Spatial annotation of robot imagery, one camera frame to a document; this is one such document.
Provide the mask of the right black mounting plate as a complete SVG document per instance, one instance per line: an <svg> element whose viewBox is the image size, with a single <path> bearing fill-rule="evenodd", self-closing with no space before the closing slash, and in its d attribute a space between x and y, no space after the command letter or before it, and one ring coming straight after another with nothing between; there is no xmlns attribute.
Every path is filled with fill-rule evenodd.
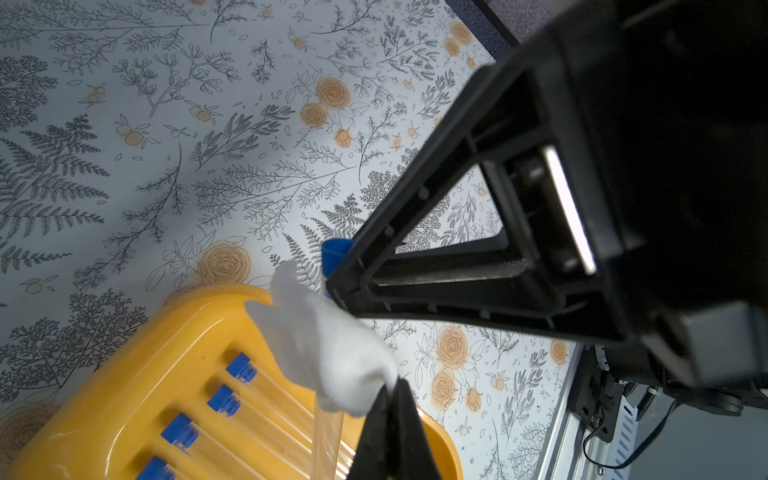
<svg viewBox="0 0 768 480"><path fill-rule="evenodd" d="M587 345L568 396L568 409L597 437L613 441L624 386L610 371L603 346Z"/></svg>

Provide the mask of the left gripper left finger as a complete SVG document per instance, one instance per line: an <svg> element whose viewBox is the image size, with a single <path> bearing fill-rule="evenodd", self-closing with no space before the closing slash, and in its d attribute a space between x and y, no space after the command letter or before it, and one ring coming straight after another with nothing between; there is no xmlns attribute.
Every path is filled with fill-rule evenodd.
<svg viewBox="0 0 768 480"><path fill-rule="evenodd" d="M384 480L389 476L391 396L383 386L366 416L348 480Z"/></svg>

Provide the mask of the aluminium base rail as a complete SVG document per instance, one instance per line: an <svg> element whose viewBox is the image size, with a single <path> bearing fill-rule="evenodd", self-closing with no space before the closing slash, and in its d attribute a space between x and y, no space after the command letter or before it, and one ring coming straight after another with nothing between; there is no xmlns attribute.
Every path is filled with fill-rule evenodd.
<svg viewBox="0 0 768 480"><path fill-rule="evenodd" d="M638 424L637 409L624 395L613 441L606 443L581 423L568 409L568 396L578 362L585 346L578 346L568 367L564 390L553 420L544 437L543 449L535 467L535 479L628 479L630 469L614 467L629 459L634 451Z"/></svg>

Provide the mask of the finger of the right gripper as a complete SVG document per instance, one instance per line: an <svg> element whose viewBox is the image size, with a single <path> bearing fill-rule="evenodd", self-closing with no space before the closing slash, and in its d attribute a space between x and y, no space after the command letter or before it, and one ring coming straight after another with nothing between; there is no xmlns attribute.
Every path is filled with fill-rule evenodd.
<svg viewBox="0 0 768 480"><path fill-rule="evenodd" d="M528 266L506 251L446 247L368 265L349 250L326 288L359 318L451 321L593 344L632 337L618 292L603 278Z"/></svg>
<svg viewBox="0 0 768 480"><path fill-rule="evenodd" d="M600 204L585 82L600 59L593 32L546 32L472 76L355 237L327 284L404 288L501 283L595 285ZM499 216L488 238L404 253L404 239L473 176Z"/></svg>

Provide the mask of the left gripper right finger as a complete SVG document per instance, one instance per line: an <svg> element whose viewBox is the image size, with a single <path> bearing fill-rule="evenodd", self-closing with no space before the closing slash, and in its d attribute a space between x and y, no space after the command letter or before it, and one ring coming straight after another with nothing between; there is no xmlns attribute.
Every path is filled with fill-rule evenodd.
<svg viewBox="0 0 768 480"><path fill-rule="evenodd" d="M386 478L440 480L408 382L399 378L388 401Z"/></svg>

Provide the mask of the yellow plastic tray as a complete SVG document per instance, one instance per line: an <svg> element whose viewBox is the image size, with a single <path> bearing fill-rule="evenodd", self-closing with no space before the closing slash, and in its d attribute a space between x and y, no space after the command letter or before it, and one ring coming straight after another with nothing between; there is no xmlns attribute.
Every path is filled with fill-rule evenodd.
<svg viewBox="0 0 768 480"><path fill-rule="evenodd" d="M83 370L90 377L17 454L8 477L136 479L157 456L181 479L216 479L161 437L184 413L265 479L304 479L207 405L230 378L226 367L239 353L285 378L245 309L248 301L269 305L269 290L201 287L153 316L118 292L76 293L68 323L42 318L13 329L1 348L3 401L63 384ZM297 399L309 392L316 401L313 391L291 384L302 390ZM368 414L343 413L342 437L355 457ZM441 477L458 478L458 454L449 437L418 414Z"/></svg>

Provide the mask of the clear test tube blue cap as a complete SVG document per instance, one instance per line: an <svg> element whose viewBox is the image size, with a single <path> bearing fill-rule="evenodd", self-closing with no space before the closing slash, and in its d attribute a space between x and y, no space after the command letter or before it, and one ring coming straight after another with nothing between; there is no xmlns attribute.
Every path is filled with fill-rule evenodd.
<svg viewBox="0 0 768 480"><path fill-rule="evenodd" d="M136 480L179 480L176 469L160 457L153 456L137 475Z"/></svg>

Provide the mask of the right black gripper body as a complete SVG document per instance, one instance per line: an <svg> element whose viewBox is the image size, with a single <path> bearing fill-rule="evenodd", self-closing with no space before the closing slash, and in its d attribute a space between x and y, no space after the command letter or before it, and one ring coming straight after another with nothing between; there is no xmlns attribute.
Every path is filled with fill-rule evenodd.
<svg viewBox="0 0 768 480"><path fill-rule="evenodd" d="M628 377L767 406L767 5L577 1L547 26L596 141Z"/></svg>

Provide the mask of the white wipe cloth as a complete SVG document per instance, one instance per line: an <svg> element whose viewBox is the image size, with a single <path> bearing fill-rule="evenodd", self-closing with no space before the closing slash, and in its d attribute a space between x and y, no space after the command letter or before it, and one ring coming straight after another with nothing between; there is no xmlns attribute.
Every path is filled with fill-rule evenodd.
<svg viewBox="0 0 768 480"><path fill-rule="evenodd" d="M381 391L394 393L398 363L368 325L298 279L297 264L276 268L269 305L245 309L282 375L316 394L327 412L366 416Z"/></svg>

